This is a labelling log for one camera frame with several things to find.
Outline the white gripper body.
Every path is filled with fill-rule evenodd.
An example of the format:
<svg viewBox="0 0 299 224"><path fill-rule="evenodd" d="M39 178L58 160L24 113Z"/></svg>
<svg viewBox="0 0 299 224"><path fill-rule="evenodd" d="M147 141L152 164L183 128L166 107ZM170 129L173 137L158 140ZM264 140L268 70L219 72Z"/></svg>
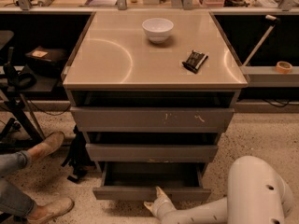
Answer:
<svg viewBox="0 0 299 224"><path fill-rule="evenodd" d="M176 207L167 196L158 197L151 206L151 213L158 219L173 211L176 211Z"/></svg>

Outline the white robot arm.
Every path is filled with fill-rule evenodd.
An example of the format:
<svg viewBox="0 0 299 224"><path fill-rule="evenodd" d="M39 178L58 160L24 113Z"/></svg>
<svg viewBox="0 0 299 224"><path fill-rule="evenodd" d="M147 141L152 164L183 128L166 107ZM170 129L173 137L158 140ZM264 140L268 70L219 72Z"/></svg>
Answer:
<svg viewBox="0 0 299 224"><path fill-rule="evenodd" d="M228 174L227 195L178 210L161 188L145 207L160 224L284 224L294 207L290 186L266 161L244 156Z"/></svg>

